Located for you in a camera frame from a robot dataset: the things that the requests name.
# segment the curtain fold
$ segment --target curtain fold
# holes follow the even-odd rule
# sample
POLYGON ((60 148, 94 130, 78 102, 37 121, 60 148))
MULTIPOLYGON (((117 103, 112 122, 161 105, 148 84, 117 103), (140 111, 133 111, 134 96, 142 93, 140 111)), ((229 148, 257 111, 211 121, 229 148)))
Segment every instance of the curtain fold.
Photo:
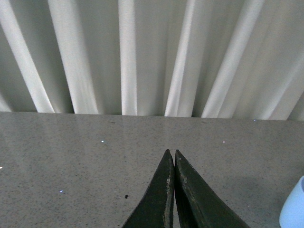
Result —
POLYGON ((302 0, 1 0, 0 111, 304 120, 302 0))

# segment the white curtain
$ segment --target white curtain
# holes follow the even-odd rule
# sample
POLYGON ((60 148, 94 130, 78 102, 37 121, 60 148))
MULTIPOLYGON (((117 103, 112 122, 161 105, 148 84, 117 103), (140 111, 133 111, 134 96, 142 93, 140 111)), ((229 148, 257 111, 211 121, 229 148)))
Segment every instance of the white curtain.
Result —
POLYGON ((0 111, 304 120, 303 0, 0 0, 0 111))

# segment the pointed tip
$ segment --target pointed tip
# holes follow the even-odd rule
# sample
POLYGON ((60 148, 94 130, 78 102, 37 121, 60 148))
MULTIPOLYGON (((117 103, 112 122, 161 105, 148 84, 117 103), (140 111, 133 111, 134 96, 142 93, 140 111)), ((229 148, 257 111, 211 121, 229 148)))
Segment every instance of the pointed tip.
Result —
POLYGON ((162 159, 161 160, 167 160, 169 159, 170 161, 173 162, 173 158, 172 158, 172 155, 170 153, 170 150, 169 149, 166 149, 165 153, 163 154, 162 156, 162 159))
POLYGON ((184 157, 184 155, 182 155, 182 153, 179 150, 176 150, 175 151, 175 164, 177 165, 178 163, 180 163, 181 160, 189 163, 188 160, 184 157))

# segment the plier jaw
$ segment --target plier jaw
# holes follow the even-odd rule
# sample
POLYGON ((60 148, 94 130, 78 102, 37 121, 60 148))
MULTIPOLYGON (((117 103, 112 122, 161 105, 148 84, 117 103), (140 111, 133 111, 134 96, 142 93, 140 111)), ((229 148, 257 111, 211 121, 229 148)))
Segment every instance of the plier jaw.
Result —
POLYGON ((181 228, 250 228, 179 150, 166 150, 142 200, 123 228, 172 228, 173 193, 181 228))

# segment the gray countertop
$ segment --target gray countertop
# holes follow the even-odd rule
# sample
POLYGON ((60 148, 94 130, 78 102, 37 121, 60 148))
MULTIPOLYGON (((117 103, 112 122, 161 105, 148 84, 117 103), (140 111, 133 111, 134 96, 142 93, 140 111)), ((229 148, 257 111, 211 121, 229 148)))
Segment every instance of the gray countertop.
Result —
POLYGON ((121 227, 179 149, 251 228, 279 228, 303 148, 302 122, 0 113, 0 227, 121 227))

